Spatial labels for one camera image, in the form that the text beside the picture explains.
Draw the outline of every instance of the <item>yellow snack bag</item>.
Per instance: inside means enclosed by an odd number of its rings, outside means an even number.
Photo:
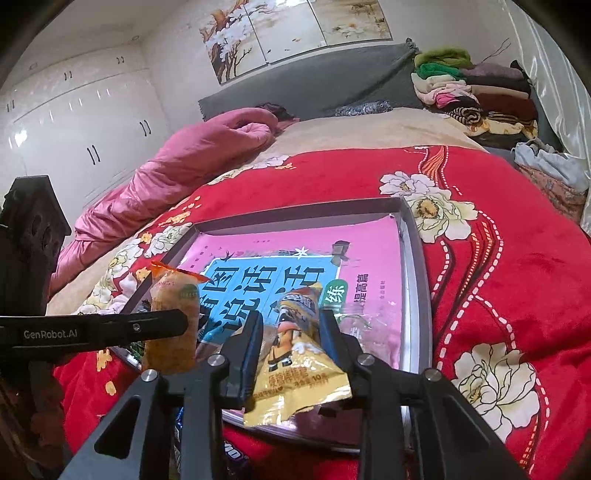
[[[199,325],[199,288],[209,278],[179,270],[160,262],[150,266],[154,284],[150,288],[152,311],[179,309],[189,321],[184,334],[148,340],[142,357],[142,370],[153,368],[164,375],[186,372],[195,365]]]
[[[279,301],[277,335],[259,365],[245,426],[280,424],[298,411],[351,396],[347,375],[319,347],[321,292],[315,283]]]

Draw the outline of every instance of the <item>white curtain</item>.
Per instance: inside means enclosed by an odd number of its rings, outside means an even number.
[[[519,45],[519,63],[534,83],[544,112],[566,151],[586,160],[591,179],[591,98],[560,47],[549,33],[511,0],[501,0]],[[591,235],[591,195],[581,227]]]

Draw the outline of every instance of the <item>folded clothes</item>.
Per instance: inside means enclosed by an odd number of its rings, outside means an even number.
[[[466,90],[454,89],[451,92],[446,92],[443,90],[435,95],[435,105],[437,108],[443,108],[449,105],[450,102],[455,102],[459,98],[464,97],[476,101],[476,97]]]
[[[472,67],[470,54],[465,48],[460,47],[434,48],[414,57],[415,67],[420,67],[424,63],[440,63],[458,69]]]
[[[416,87],[414,89],[414,93],[417,94],[418,99],[421,100],[422,103],[424,103],[425,105],[434,105],[436,102],[437,95],[439,95],[441,93],[452,93],[452,92],[458,92],[457,96],[463,95],[463,94],[469,95],[470,94],[469,93],[470,87],[468,85],[458,85],[458,84],[450,83],[450,84],[445,85],[443,87],[431,90],[429,93],[421,93],[417,90]]]
[[[502,87],[491,87],[489,85],[472,85],[472,93],[474,95],[480,95],[482,93],[490,93],[492,95],[509,95],[522,100],[527,100],[530,97],[529,94],[525,92]]]
[[[475,93],[480,106],[487,112],[502,112],[516,116],[520,122],[529,122],[538,118],[538,111],[531,98],[519,99],[509,95]]]
[[[482,110],[477,107],[459,106],[449,109],[446,113],[463,125],[476,125],[482,122]]]
[[[506,124],[503,122],[496,122],[494,120],[490,120],[489,118],[482,118],[477,124],[464,124],[461,123],[457,118],[452,117],[450,115],[449,118],[446,119],[448,123],[452,124],[458,130],[461,130],[466,136],[468,137],[478,137],[484,133],[490,133],[493,135],[517,135],[522,134],[524,138],[532,139],[538,135],[538,125],[534,121],[531,126],[526,127],[522,124]]]
[[[505,77],[493,77],[490,75],[472,76],[467,74],[466,83],[468,85],[488,85],[490,87],[508,88],[511,90],[517,90],[518,92],[525,92],[528,96],[531,93],[531,85],[527,80],[524,79],[515,80]]]
[[[460,97],[456,97],[455,102],[448,103],[447,105],[442,106],[441,111],[444,113],[447,113],[448,110],[458,108],[460,106],[476,107],[477,108],[477,107],[480,107],[480,104],[478,103],[478,100],[476,99],[476,97],[474,97],[473,95],[460,96]]]
[[[481,77],[481,76],[493,76],[493,77],[504,77],[508,79],[514,80],[523,80],[523,73],[520,69],[511,68],[511,67],[504,67],[503,65],[498,65],[496,63],[479,63],[478,65],[474,65],[472,69],[460,69],[464,75],[469,75],[473,77]]]
[[[448,83],[455,83],[459,82],[462,85],[465,85],[466,82],[464,80],[456,80],[451,75],[434,75],[427,79],[422,79],[416,73],[411,73],[410,78],[413,81],[414,87],[421,93],[429,93],[431,90],[436,88],[441,88]]]
[[[437,105],[437,108],[447,107],[450,103],[455,103],[461,96],[456,92],[439,93],[435,97],[435,105]]]
[[[532,127],[535,122],[535,120],[521,120],[517,118],[515,115],[509,115],[507,113],[502,112],[489,111],[486,113],[486,116],[487,118],[495,120],[496,122],[503,122],[506,124],[523,124],[526,127]]]
[[[518,143],[527,141],[527,137],[523,133],[515,135],[498,135],[484,132],[472,139],[482,145],[483,147],[502,148],[503,150],[511,150],[515,148]]]
[[[462,80],[464,78],[464,74],[459,69],[438,63],[423,63],[414,70],[414,73],[422,79],[428,79],[437,75],[451,75],[454,80]]]

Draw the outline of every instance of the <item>metal tray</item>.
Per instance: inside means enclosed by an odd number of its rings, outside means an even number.
[[[421,240],[410,208],[402,199],[389,197],[316,203],[197,223],[167,252],[162,262],[173,266],[178,265],[201,233],[230,235],[351,225],[377,220],[386,215],[391,215],[396,219],[401,245],[402,341],[400,369],[417,373],[431,366],[431,306]],[[152,279],[149,276],[129,299],[122,313],[133,312],[142,299],[149,298],[151,285]],[[132,368],[139,369],[138,362],[127,350],[120,347],[113,347],[112,350]],[[305,432],[301,431],[302,422],[298,422],[298,417],[302,415],[315,416],[313,419],[307,418]],[[402,417],[408,432],[410,416],[406,407],[402,408]],[[223,412],[223,419],[232,425],[243,427],[242,413],[239,411],[226,410]],[[318,415],[316,410],[313,410],[309,413],[297,414],[281,426],[259,426],[250,430],[300,444],[304,443],[340,452],[358,453],[359,429],[352,429],[349,438],[343,438],[342,433],[336,434],[337,424],[343,421],[360,424],[360,412],[341,411],[336,417],[330,418],[322,417]]]

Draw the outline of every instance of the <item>white wardrobe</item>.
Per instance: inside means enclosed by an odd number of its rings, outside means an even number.
[[[72,227],[171,133],[133,44],[54,64],[0,96],[0,108],[1,195],[15,176],[49,175]]]

